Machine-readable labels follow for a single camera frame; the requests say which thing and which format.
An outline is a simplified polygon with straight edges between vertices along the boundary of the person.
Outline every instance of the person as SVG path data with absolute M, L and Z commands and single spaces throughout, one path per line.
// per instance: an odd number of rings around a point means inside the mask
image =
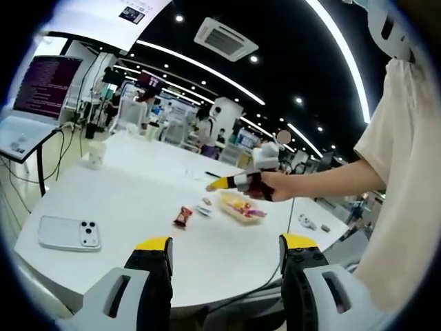
M 136 99 L 136 102 L 142 103 L 145 105 L 145 117 L 146 123 L 143 123 L 143 126 L 146 126 L 148 122 L 150 122 L 150 111 L 153 107 L 153 100 L 156 96 L 156 93 L 153 90 L 146 90 L 139 98 Z
M 375 10 L 371 5 L 369 11 Z M 416 291 L 440 240 L 441 111 L 430 72 L 412 59 L 418 53 L 400 48 L 404 35 L 392 35 L 398 45 L 384 51 L 395 59 L 386 67 L 383 96 L 354 148 L 360 159 L 308 175 L 264 172 L 262 181 L 274 189 L 273 201 L 387 190 L 354 275 L 380 309 L 396 312 Z M 261 192 L 247 194 L 262 199 Z
M 218 134 L 218 142 L 225 143 L 225 137 L 223 136 L 225 134 L 225 129 L 220 129 Z
M 112 122 L 113 118 L 118 114 L 119 109 L 119 101 L 121 100 L 121 88 L 117 88 L 112 98 L 107 101 L 107 107 L 105 109 L 105 113 L 107 117 L 105 118 L 105 127 L 108 128 L 110 122 Z
M 217 138 L 217 122 L 216 118 L 221 113 L 220 107 L 215 107 L 211 113 L 207 108 L 201 108 L 198 112 L 199 124 L 198 124 L 198 140 L 201 146 L 201 154 L 215 159 L 217 156 L 216 151 L 216 138 Z
M 164 106 L 164 115 L 167 116 L 169 113 L 173 111 L 172 103 L 169 102 L 167 105 Z

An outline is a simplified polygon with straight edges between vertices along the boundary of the smartphone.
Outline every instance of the smartphone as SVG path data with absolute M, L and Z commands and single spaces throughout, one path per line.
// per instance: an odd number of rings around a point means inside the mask
M 101 248 L 96 222 L 50 216 L 40 218 L 39 243 L 46 248 L 76 252 L 95 252 Z

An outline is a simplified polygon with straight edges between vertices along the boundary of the floor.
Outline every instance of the floor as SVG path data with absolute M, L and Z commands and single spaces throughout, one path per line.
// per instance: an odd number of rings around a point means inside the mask
M 82 139 L 80 140 L 80 132 L 76 130 L 72 135 L 70 128 L 63 130 L 65 141 L 63 144 L 63 151 L 65 151 L 69 143 L 70 147 L 67 149 L 65 156 L 61 162 L 60 175 L 68 170 L 75 162 L 81 158 L 80 150 L 82 148 L 83 155 L 88 153 L 89 139 L 84 137 L 82 132 Z M 108 137 L 108 133 L 97 132 L 94 140 L 102 141 Z M 60 148 L 63 143 L 63 135 L 58 133 L 43 145 L 43 171 L 45 177 L 54 173 L 45 181 L 46 190 L 50 190 L 57 179 L 57 172 L 54 170 L 57 167 L 60 157 Z M 9 169 L 20 177 L 15 178 L 10 174 Z M 37 184 L 37 156 L 32 154 L 26 161 L 26 167 L 18 163 L 9 162 L 6 158 L 0 159 L 0 222 L 3 237 L 6 243 L 11 248 L 13 253 L 15 242 L 19 236 L 20 230 L 23 227 L 30 211 L 41 199 L 39 185 Z M 19 274 L 22 276 L 23 283 L 28 289 L 29 295 L 38 303 L 40 303 L 45 310 L 55 317 L 67 318 L 72 314 L 47 291 L 32 275 L 29 270 L 17 261 Z

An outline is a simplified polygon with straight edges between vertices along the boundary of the small white object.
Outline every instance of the small white object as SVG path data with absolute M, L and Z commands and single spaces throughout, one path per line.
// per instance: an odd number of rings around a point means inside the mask
M 156 133 L 158 132 L 159 127 L 152 126 L 150 124 L 147 125 L 147 130 L 145 131 L 145 140 L 152 141 L 156 138 Z
M 107 146 L 100 141 L 89 143 L 88 167 L 92 170 L 99 170 L 104 162 L 104 155 Z
M 313 221 L 311 221 L 305 214 L 301 214 L 298 217 L 298 221 L 300 222 L 301 226 L 306 229 L 311 229 L 314 231 L 317 229 L 317 225 Z
M 125 129 L 127 130 L 127 132 L 128 132 L 129 134 L 132 134 L 132 135 L 137 135 L 137 134 L 139 134 L 139 129 L 138 129 L 138 127 L 136 126 L 136 124 L 133 124 L 133 123 L 127 123 Z
M 197 205 L 196 206 L 196 210 L 198 211 L 198 212 L 200 212 L 202 215 L 204 215 L 204 216 L 210 216 L 210 214 L 212 213 L 212 210 L 211 209 L 209 209 L 208 207 L 203 207 L 203 206 L 201 206 L 201 205 Z

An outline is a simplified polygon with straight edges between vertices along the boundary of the laptop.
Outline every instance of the laptop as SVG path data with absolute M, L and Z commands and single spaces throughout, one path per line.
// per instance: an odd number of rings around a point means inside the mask
M 23 162 L 59 127 L 68 90 L 81 62 L 64 56 L 33 58 L 12 109 L 2 110 L 0 154 Z

